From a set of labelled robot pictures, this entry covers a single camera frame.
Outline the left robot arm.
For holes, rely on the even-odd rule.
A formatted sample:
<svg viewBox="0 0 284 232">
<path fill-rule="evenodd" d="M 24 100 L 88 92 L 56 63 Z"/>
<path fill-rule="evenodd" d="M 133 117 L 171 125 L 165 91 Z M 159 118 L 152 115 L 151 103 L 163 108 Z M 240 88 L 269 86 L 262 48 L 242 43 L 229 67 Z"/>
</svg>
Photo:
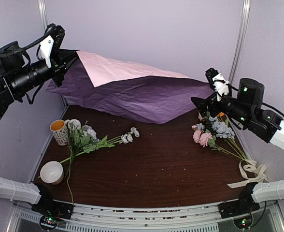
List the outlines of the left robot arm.
<svg viewBox="0 0 284 232">
<path fill-rule="evenodd" d="M 48 80 L 57 87 L 62 85 L 70 65 L 77 59 L 75 50 L 61 49 L 65 30 L 50 24 L 42 37 L 25 47 L 17 41 L 0 48 L 0 120 L 15 101 L 26 97 L 29 104 L 34 98 L 28 92 L 42 88 Z M 38 204 L 47 215 L 57 210 L 52 194 L 42 185 L 27 184 L 0 177 L 0 198 Z"/>
</svg>

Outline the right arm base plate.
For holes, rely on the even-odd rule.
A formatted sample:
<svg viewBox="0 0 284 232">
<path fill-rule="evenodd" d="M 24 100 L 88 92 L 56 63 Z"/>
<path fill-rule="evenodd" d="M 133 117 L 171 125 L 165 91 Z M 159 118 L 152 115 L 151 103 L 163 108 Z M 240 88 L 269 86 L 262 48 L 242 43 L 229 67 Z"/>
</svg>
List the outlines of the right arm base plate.
<svg viewBox="0 0 284 232">
<path fill-rule="evenodd" d="M 223 202 L 218 205 L 221 218 L 236 217 L 243 214 L 250 214 L 252 211 L 260 209 L 259 203 L 255 203 L 250 198 L 239 198 L 230 202 Z"/>
</svg>

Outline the blue flower bunch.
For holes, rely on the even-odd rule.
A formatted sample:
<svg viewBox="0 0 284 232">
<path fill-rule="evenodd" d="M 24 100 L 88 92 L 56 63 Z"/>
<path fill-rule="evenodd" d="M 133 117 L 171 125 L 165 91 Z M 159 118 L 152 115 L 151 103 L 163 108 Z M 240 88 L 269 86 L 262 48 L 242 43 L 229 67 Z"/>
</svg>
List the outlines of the blue flower bunch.
<svg viewBox="0 0 284 232">
<path fill-rule="evenodd" d="M 237 157 L 240 160 L 247 159 L 245 152 L 237 145 L 235 132 L 225 122 L 221 122 L 217 117 L 206 116 L 206 126 L 215 138 L 215 148 L 211 150 L 219 151 Z"/>
</svg>

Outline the purple tissue paper sheet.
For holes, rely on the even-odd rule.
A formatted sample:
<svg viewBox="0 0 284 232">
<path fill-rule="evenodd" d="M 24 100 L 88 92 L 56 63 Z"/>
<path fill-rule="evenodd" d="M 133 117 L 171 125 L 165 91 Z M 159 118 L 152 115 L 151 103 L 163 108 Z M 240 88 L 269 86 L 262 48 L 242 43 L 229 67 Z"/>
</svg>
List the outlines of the purple tissue paper sheet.
<svg viewBox="0 0 284 232">
<path fill-rule="evenodd" d="M 213 94 L 207 83 L 171 76 L 140 76 L 95 87 L 80 60 L 70 67 L 60 87 L 51 81 L 46 91 L 84 108 L 157 124 L 195 109 L 191 97 L 206 99 Z"/>
</svg>

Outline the cream ribbon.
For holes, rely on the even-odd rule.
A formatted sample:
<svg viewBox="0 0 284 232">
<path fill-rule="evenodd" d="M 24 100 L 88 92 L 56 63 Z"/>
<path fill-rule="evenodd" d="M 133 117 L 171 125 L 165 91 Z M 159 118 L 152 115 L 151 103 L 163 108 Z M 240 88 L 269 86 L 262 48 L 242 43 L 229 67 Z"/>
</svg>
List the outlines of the cream ribbon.
<svg viewBox="0 0 284 232">
<path fill-rule="evenodd" d="M 229 183 L 228 187 L 232 189 L 245 187 L 247 184 L 258 182 L 258 183 L 267 183 L 269 182 L 268 176 L 265 174 L 267 170 L 266 164 L 258 165 L 257 162 L 253 159 L 242 159 L 239 162 L 239 170 L 243 181 Z"/>
</svg>

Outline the orange flower stem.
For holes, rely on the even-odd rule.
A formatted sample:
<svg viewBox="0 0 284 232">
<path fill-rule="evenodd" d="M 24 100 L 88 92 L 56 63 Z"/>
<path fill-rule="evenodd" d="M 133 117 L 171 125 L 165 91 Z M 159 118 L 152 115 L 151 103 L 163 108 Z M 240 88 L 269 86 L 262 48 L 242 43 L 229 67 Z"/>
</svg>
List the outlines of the orange flower stem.
<svg viewBox="0 0 284 232">
<path fill-rule="evenodd" d="M 221 121 L 221 122 L 225 122 L 225 124 L 226 124 L 227 126 L 229 126 L 229 118 L 228 118 L 228 116 L 227 116 L 225 113 L 220 112 L 220 113 L 217 115 L 217 119 L 218 119 L 219 121 Z"/>
</svg>

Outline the pink flower bunch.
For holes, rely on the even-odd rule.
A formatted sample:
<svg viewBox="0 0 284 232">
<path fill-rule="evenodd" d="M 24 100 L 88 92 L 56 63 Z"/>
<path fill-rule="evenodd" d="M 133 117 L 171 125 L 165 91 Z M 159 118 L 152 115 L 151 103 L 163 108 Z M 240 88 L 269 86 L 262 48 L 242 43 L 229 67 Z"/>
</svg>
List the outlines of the pink flower bunch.
<svg viewBox="0 0 284 232">
<path fill-rule="evenodd" d="M 206 126 L 206 119 L 200 114 L 198 115 L 199 123 L 192 125 L 191 128 L 193 132 L 193 140 L 196 144 L 201 145 L 202 147 L 211 147 L 215 148 L 215 138 L 212 135 L 211 131 Z"/>
</svg>

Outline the pink tissue paper sheet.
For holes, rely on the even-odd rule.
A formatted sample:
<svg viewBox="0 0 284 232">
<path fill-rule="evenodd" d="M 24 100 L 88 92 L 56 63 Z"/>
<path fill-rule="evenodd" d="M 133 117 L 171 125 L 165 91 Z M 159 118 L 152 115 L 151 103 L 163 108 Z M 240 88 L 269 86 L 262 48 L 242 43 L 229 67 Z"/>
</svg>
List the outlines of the pink tissue paper sheet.
<svg viewBox="0 0 284 232">
<path fill-rule="evenodd" d="M 146 76 L 189 78 L 188 76 L 177 72 L 161 70 L 153 66 L 136 62 L 124 62 L 105 58 L 95 53 L 77 51 L 77 55 L 94 87 L 99 87 L 110 82 Z"/>
</svg>

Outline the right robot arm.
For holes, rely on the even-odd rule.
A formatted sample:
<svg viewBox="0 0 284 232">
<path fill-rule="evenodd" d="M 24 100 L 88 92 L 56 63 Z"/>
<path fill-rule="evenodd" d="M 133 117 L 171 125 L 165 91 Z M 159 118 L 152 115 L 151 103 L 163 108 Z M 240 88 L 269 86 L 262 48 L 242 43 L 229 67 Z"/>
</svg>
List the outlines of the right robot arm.
<svg viewBox="0 0 284 232">
<path fill-rule="evenodd" d="M 202 116 L 214 117 L 225 113 L 257 137 L 284 151 L 284 114 L 268 105 L 262 109 L 264 85 L 254 79 L 242 78 L 237 97 L 232 97 L 232 86 L 221 74 L 208 79 L 214 93 L 206 99 L 191 97 Z M 243 196 L 235 202 L 238 213 L 246 213 L 255 203 L 284 199 L 284 180 L 275 182 L 250 181 L 242 191 Z"/>
</svg>

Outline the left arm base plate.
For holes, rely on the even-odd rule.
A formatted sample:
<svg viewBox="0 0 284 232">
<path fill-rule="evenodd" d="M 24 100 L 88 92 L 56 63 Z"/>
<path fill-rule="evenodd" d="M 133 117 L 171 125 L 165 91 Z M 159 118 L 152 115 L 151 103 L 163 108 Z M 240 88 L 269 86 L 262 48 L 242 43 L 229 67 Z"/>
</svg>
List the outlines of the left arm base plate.
<svg viewBox="0 0 284 232">
<path fill-rule="evenodd" d="M 42 198 L 37 204 L 32 204 L 31 209 L 43 216 L 52 216 L 59 219 L 71 219 L 73 205 L 52 199 Z"/>
</svg>

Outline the white small blossom stem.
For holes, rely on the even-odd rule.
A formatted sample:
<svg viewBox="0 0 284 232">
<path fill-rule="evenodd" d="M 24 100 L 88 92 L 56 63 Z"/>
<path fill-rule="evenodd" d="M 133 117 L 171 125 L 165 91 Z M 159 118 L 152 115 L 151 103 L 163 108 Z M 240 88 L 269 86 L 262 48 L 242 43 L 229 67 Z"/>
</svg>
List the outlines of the white small blossom stem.
<svg viewBox="0 0 284 232">
<path fill-rule="evenodd" d="M 134 138 L 139 138 L 140 132 L 136 127 L 132 127 L 129 132 L 122 134 L 120 136 L 114 137 L 112 139 L 107 140 L 107 144 L 127 144 L 132 143 Z"/>
</svg>

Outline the white purple flower bunch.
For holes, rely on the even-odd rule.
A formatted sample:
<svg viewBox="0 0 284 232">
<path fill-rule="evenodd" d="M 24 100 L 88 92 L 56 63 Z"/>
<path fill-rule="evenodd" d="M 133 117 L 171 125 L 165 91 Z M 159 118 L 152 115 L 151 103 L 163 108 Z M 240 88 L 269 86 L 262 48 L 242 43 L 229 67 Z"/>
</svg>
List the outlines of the white purple flower bunch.
<svg viewBox="0 0 284 232">
<path fill-rule="evenodd" d="M 71 203 L 74 205 L 74 196 L 70 187 L 71 178 L 71 167 L 76 157 L 82 154 L 89 154 L 100 148 L 111 148 L 115 145 L 108 141 L 106 135 L 103 139 L 97 138 L 97 133 L 92 129 L 91 126 L 81 124 L 78 119 L 67 119 L 65 126 L 69 133 L 69 150 L 70 156 L 62 163 L 68 161 L 69 165 L 65 174 L 66 184 L 71 196 Z"/>
</svg>

